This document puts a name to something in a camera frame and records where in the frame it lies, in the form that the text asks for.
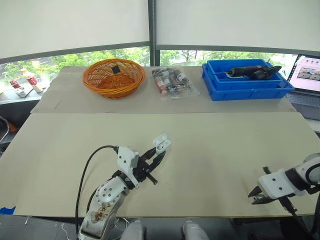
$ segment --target plastic bag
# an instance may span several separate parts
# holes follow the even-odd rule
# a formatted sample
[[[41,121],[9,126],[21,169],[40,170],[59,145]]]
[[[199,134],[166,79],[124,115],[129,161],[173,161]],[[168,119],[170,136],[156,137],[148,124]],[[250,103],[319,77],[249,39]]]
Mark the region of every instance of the plastic bag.
[[[183,99],[199,95],[181,66],[151,69],[153,80],[161,93],[161,100]]]

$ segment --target robotic arm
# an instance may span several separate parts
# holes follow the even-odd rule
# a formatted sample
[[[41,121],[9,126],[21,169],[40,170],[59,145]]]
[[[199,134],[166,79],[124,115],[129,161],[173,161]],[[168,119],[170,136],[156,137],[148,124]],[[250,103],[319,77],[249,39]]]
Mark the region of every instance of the robotic arm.
[[[266,175],[258,179],[258,186],[248,195],[249,198],[252,197],[254,205],[280,200],[289,210],[284,205],[284,197],[320,191],[320,153],[309,155],[302,164],[286,171],[280,169],[271,173],[267,166],[263,170]]]
[[[120,146],[117,150],[119,170],[112,178],[99,185],[95,191],[89,211],[87,212],[78,233],[80,240],[107,240],[115,225],[116,214],[130,190],[138,188],[146,178],[154,185],[158,181],[151,172],[161,163],[171,142],[163,134],[153,141],[154,148],[142,156],[132,148]]]

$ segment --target wicker basket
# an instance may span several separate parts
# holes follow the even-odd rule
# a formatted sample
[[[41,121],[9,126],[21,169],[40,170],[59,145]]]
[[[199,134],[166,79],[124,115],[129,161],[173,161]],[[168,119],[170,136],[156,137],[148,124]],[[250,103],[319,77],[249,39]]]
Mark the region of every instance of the wicker basket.
[[[91,65],[83,74],[83,84],[110,99],[132,94],[145,79],[145,70],[134,61],[107,59]]]

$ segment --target blue tray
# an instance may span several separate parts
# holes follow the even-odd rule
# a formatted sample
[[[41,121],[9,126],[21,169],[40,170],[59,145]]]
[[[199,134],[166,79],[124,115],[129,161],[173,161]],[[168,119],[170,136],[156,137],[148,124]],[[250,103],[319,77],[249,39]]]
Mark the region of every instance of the blue tray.
[[[268,80],[250,80],[248,77],[230,78],[225,73],[222,73],[234,67],[266,65],[269,68],[272,67],[270,63],[262,59],[209,60],[207,61],[206,70],[217,90],[274,89],[284,80],[279,73],[274,73],[271,79]]]
[[[276,88],[217,90],[209,78],[207,64],[202,65],[202,78],[213,101],[243,100],[243,99],[281,99],[295,88],[286,80],[282,80]]]

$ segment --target laptop screen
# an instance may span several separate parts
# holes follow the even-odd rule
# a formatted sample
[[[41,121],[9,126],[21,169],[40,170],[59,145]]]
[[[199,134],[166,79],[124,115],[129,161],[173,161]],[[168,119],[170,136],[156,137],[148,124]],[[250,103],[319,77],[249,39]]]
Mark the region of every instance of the laptop screen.
[[[320,57],[299,54],[288,81],[296,89],[320,93]]]

